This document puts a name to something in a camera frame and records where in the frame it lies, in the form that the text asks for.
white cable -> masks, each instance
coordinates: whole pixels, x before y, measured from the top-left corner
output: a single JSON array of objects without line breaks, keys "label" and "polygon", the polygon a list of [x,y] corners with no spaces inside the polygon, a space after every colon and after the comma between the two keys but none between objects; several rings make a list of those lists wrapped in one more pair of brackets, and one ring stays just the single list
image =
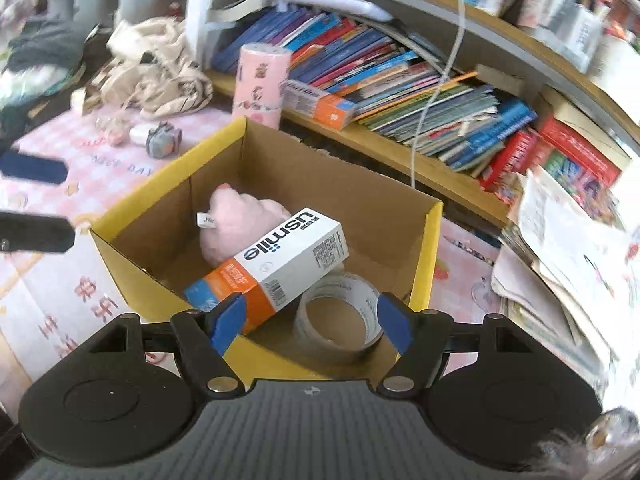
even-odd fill
[{"label": "white cable", "polygon": [[449,59],[447,60],[447,64],[445,65],[444,71],[442,72],[442,76],[438,81],[435,92],[431,95],[430,99],[427,101],[427,104],[424,106],[424,110],[422,110],[422,114],[420,115],[420,120],[418,121],[418,127],[415,130],[414,142],[411,145],[411,187],[415,189],[415,152],[418,145],[418,136],[420,136],[422,130],[422,124],[424,123],[425,118],[427,117],[427,113],[431,105],[436,101],[438,95],[440,95],[440,91],[442,90],[442,86],[446,82],[449,77],[449,72],[451,71],[453,64],[456,62],[456,57],[458,56],[458,50],[460,49],[460,45],[462,44],[462,39],[465,37],[465,2],[464,0],[458,0],[458,33],[456,35],[456,41],[453,43],[453,48],[451,49],[451,54],[449,54]]}]

metal screw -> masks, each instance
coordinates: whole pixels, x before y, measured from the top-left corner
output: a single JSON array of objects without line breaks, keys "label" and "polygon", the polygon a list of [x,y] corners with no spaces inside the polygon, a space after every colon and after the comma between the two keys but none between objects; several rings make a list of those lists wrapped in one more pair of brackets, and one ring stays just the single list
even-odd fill
[{"label": "metal screw", "polygon": [[401,393],[411,390],[415,386],[415,383],[409,377],[396,375],[393,377],[387,377],[383,381],[382,385],[390,392]]},{"label": "metal screw", "polygon": [[233,377],[214,377],[207,383],[207,388],[217,394],[228,394],[238,387],[238,381]]}]

bag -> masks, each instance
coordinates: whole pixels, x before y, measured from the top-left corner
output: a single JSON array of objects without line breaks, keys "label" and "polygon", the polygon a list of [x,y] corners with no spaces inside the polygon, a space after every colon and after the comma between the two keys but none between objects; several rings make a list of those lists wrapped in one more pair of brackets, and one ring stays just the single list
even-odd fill
[{"label": "bag", "polygon": [[149,120],[195,112],[211,101],[211,81],[193,62],[184,25],[173,18],[139,25],[122,21],[107,47],[115,60],[101,87],[94,79],[104,104],[139,106],[140,115]]}]

tag on plush toy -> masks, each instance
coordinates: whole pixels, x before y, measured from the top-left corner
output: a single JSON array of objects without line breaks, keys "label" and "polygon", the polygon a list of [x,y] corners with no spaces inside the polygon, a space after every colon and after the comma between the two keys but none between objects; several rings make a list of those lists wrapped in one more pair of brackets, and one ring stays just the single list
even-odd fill
[{"label": "tag on plush toy", "polygon": [[211,229],[216,226],[216,222],[206,213],[198,213],[198,227],[202,227],[203,229]]}]

white paper stack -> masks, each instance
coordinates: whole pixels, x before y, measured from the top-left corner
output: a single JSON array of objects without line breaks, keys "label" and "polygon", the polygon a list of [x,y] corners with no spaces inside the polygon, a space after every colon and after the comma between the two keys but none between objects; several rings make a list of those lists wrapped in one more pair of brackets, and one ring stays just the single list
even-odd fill
[{"label": "white paper stack", "polygon": [[638,412],[636,241],[589,218],[540,167],[510,218],[492,275],[503,310],[596,388],[606,410]]}]

